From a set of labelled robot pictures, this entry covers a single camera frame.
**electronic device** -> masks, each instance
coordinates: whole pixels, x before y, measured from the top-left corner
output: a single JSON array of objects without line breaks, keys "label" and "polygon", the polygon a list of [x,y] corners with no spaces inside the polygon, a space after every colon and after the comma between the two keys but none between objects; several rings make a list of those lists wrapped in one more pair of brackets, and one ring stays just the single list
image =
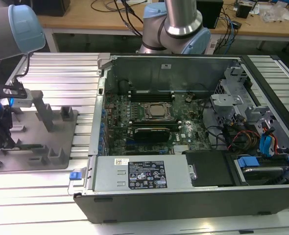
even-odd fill
[{"label": "electronic device", "polygon": [[253,8],[253,3],[240,1],[238,2],[238,7],[236,11],[236,17],[247,19],[249,12]]},{"label": "electronic device", "polygon": [[37,15],[64,16],[70,0],[33,0],[32,9]]},{"label": "electronic device", "polygon": [[232,21],[232,24],[234,29],[240,29],[242,25],[242,23],[239,23],[237,21]]},{"label": "electronic device", "polygon": [[202,14],[204,27],[216,28],[223,3],[223,0],[197,0],[197,9]]},{"label": "electronic device", "polygon": [[98,68],[88,164],[70,176],[84,184],[69,188],[90,222],[289,207],[289,112],[248,56],[105,53]]}]

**warning label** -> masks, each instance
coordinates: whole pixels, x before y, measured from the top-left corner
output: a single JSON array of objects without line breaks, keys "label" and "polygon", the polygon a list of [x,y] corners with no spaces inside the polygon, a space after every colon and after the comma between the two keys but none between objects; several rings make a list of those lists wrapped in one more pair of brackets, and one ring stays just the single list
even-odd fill
[{"label": "warning label", "polygon": [[164,161],[129,162],[128,186],[130,189],[167,188]]}]

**black box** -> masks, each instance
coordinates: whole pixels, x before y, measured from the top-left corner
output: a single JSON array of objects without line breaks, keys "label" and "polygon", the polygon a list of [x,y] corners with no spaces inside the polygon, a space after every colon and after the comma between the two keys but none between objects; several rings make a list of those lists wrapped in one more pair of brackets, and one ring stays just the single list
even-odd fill
[{"label": "black box", "polygon": [[236,17],[247,19],[252,7],[253,6],[250,3],[246,2],[239,3],[236,11]]},{"label": "black box", "polygon": [[202,14],[203,26],[215,28],[223,7],[223,0],[197,0],[197,9]]},{"label": "black box", "polygon": [[34,0],[32,9],[37,15],[64,16],[71,0]]}]

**wires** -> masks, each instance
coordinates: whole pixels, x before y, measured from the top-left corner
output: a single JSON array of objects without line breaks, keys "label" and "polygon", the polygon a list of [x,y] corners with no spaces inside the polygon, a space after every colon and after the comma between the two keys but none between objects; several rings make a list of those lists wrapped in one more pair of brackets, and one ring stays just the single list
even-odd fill
[{"label": "wires", "polygon": [[257,144],[257,138],[260,138],[259,134],[256,132],[249,130],[239,131],[232,140],[232,143],[228,146],[228,150],[230,150],[230,148],[234,146],[233,143],[240,135],[244,135],[247,137],[247,145],[244,147],[244,150],[248,150],[249,148],[254,147]]},{"label": "wires", "polygon": [[273,135],[273,133],[271,133],[270,136],[274,139],[274,146],[273,146],[273,148],[274,148],[274,153],[277,154],[277,153],[278,153],[278,152],[277,152],[278,140],[277,140],[277,138]]},{"label": "wires", "polygon": [[[117,6],[116,0],[114,0],[116,8],[119,10],[119,7]],[[126,12],[126,18],[127,21],[129,23],[129,25],[133,28],[134,32],[136,32],[138,34],[138,36],[142,37],[142,34],[140,32],[137,31],[137,29],[133,26],[133,24],[131,23],[130,19],[129,19],[129,15],[128,12],[132,12],[132,15],[136,15],[135,12],[130,8],[130,6],[127,4],[127,2],[125,0],[121,0],[122,4],[125,6],[125,12]]]},{"label": "wires", "polygon": [[[95,10],[95,11],[98,11],[98,12],[118,12],[118,10],[117,10],[116,8],[112,8],[112,7],[109,6],[109,4],[114,3],[114,1],[110,1],[110,2],[108,2],[108,3],[104,3],[104,2],[103,2],[104,6],[106,7],[106,9],[108,9],[108,11],[96,9],[95,7],[93,7],[93,5],[94,5],[97,1],[99,1],[99,0],[94,0],[94,1],[90,4],[91,9],[93,9],[93,10]],[[130,5],[130,7],[136,6],[136,5],[145,3],[145,2],[147,2],[147,0],[142,1],[142,2],[139,2],[139,3],[132,4],[132,5]],[[119,10],[120,10],[120,11],[125,11],[125,7],[120,8]]]},{"label": "wires", "polygon": [[121,15],[121,12],[120,12],[120,9],[119,9],[119,6],[117,5],[116,3],[116,0],[114,0],[114,3],[115,3],[115,6],[116,6],[116,9],[117,11],[119,12],[119,15],[120,15],[120,18],[121,20],[123,21],[123,23],[125,24],[125,26],[130,30],[132,31],[136,36],[141,36],[142,35],[135,29],[135,27],[131,24],[130,20],[129,20],[129,17],[127,17],[128,22],[126,22],[126,20],[123,18],[123,16]]},{"label": "wires", "polygon": [[220,18],[225,20],[227,29],[223,39],[218,43],[218,47],[214,50],[214,52],[220,50],[224,46],[227,46],[227,49],[224,52],[224,54],[226,54],[229,48],[231,47],[232,43],[235,41],[235,36],[238,34],[238,29],[237,30],[234,29],[230,17],[225,13],[224,8],[222,8],[222,10],[223,12],[221,12],[221,14],[223,16],[220,16]]}]

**aluminum profile table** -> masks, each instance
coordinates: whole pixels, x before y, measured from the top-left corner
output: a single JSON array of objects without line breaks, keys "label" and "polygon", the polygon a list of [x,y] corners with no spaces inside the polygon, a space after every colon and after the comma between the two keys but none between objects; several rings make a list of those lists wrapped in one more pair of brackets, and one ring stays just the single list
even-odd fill
[{"label": "aluminum profile table", "polygon": [[[289,108],[289,99],[286,100],[286,96],[281,96],[284,91],[279,90],[275,85],[276,81],[279,82],[280,79],[287,79],[283,82],[289,84],[289,70],[286,70],[280,61],[271,61],[270,57],[255,56],[251,59],[254,63],[257,63],[258,60],[264,61],[265,67],[259,67],[260,71],[266,79],[269,79],[269,83],[274,85],[278,96],[285,99],[283,102]],[[250,230],[264,235],[289,234],[289,209],[278,214],[264,216],[118,224],[91,224],[88,222],[72,197],[68,195],[67,188],[69,173],[74,169],[85,167],[87,164],[98,82],[96,60],[96,53],[35,53],[31,57],[29,73],[20,79],[24,82],[24,86],[29,89],[42,90],[44,101],[50,103],[52,109],[59,109],[61,105],[72,105],[80,115],[73,139],[72,159],[67,169],[0,173],[0,235],[53,233],[62,235],[75,233],[90,235],[228,235],[239,234],[239,230]],[[21,73],[25,65],[25,59],[23,59],[14,70],[13,75]],[[254,92],[263,103],[258,91]]]}]

